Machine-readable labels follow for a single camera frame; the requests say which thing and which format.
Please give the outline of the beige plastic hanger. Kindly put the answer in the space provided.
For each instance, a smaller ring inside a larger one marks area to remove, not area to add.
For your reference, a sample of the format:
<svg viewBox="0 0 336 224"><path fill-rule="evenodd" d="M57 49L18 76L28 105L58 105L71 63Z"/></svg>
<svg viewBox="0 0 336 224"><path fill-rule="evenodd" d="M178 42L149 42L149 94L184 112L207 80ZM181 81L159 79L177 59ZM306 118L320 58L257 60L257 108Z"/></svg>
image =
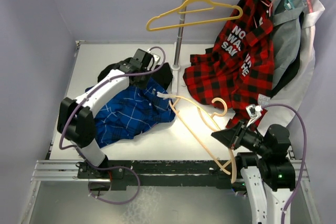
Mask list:
<svg viewBox="0 0 336 224"><path fill-rule="evenodd" d="M229 109L222 98L214 98L212 105L220 105L220 109L201 106L192 99L181 95L169 95L169 106L176 115L172 127L175 144L175 159L213 161L215 167L230 177L230 182L238 178L235 154L226 147L221 147L211 140L211 133L222 130L233 110Z"/></svg>

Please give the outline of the blue plaid shirt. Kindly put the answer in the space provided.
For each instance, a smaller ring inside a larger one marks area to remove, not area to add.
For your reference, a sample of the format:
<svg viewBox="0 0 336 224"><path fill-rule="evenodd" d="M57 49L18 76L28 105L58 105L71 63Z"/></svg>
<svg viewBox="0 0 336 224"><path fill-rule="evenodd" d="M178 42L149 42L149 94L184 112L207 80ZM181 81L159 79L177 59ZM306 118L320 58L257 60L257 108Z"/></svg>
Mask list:
<svg viewBox="0 0 336 224"><path fill-rule="evenodd" d="M107 102L95 116L96 142L100 148L119 140L132 140L160 123L175 118L168 99L157 96L167 91L153 78L145 89L129 86Z"/></svg>

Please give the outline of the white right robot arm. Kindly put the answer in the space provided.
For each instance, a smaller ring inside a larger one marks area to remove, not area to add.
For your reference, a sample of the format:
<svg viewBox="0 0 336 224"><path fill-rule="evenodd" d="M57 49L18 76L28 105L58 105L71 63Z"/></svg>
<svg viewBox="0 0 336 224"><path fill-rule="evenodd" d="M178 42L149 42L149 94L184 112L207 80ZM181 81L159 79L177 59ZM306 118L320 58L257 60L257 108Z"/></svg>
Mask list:
<svg viewBox="0 0 336 224"><path fill-rule="evenodd" d="M245 183L252 222L290 223L289 199L295 189L296 172L287 157L289 131L273 124L261 135L240 122L211 136L230 150L248 150L237 153L233 170Z"/></svg>

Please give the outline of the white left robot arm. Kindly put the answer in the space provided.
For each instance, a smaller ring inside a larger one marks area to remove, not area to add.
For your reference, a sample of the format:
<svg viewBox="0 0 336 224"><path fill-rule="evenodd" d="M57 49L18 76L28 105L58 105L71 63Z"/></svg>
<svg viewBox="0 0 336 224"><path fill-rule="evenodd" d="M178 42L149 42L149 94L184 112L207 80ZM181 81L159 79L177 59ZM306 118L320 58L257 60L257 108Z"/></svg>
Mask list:
<svg viewBox="0 0 336 224"><path fill-rule="evenodd" d="M61 134L59 148L65 150L62 142L69 140L96 178L107 174L108 158L95 139L95 117L104 105L129 86L142 89L147 86L151 75L165 62L165 55L158 56L152 50L137 49L133 57L115 63L89 91L75 99L66 97L61 101L57 121L57 131Z"/></svg>

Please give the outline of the white shirt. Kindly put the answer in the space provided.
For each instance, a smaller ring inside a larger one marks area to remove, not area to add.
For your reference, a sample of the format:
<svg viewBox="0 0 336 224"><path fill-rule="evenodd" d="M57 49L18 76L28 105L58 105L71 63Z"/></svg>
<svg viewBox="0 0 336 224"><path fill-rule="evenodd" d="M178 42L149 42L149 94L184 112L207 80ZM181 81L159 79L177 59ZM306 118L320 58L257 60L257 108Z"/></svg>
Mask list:
<svg viewBox="0 0 336 224"><path fill-rule="evenodd" d="M295 110L299 109L313 76L316 60L313 46L316 22L323 14L325 7L320 0L302 1L305 8L301 26L300 68L297 75L277 94L273 96L271 93L259 97L258 101L262 105L272 105L266 111L258 126L258 130L262 134L265 134L272 124L287 126L292 121L295 114L290 109L284 108L284 105L288 105Z"/></svg>

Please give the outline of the red black plaid shirt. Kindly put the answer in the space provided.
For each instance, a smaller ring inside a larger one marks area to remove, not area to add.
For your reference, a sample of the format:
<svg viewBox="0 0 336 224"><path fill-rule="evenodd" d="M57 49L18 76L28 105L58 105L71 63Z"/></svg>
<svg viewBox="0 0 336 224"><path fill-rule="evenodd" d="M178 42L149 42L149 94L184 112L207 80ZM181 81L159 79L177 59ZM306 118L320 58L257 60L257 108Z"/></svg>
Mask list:
<svg viewBox="0 0 336 224"><path fill-rule="evenodd" d="M213 48L191 55L191 65L184 70L183 80L193 99L210 105L214 98L222 98L234 110L227 128L249 120L246 106L271 95L275 63L270 3L240 0L243 15L228 20Z"/></svg>

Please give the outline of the grey shirt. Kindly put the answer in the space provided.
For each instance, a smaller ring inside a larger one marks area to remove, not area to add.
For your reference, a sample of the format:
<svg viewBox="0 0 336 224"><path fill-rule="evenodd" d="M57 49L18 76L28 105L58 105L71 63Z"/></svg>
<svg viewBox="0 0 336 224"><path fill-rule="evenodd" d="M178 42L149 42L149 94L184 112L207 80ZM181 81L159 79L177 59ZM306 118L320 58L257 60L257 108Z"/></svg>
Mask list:
<svg viewBox="0 0 336 224"><path fill-rule="evenodd" d="M294 0L293 3L295 9L291 10L284 8L284 0L275 0L273 5L273 96L297 75L300 68L301 26L305 4L302 0Z"/></svg>

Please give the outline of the black garment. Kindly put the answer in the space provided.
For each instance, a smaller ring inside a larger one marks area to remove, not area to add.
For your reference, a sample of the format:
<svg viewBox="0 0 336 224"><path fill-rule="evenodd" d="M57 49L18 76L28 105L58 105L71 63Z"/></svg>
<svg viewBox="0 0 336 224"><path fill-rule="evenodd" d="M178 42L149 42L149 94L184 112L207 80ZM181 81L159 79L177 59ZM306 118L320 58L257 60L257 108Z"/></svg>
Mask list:
<svg viewBox="0 0 336 224"><path fill-rule="evenodd" d="M110 64L105 67L98 75L97 82L104 79L116 64ZM166 62L163 67L152 74L152 79L155 80L163 89L167 90L173 80L172 70L170 65Z"/></svg>

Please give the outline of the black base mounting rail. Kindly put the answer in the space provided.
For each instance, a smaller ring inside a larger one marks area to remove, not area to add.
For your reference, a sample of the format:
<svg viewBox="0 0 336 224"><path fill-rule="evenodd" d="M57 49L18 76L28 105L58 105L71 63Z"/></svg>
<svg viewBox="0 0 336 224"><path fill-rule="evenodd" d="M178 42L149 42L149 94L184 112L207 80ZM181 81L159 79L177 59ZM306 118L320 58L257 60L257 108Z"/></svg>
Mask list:
<svg viewBox="0 0 336 224"><path fill-rule="evenodd" d="M77 162L78 178L111 190L129 186L214 187L246 190L240 175L235 183L215 167L213 161L109 161L112 170L96 170L86 162Z"/></svg>

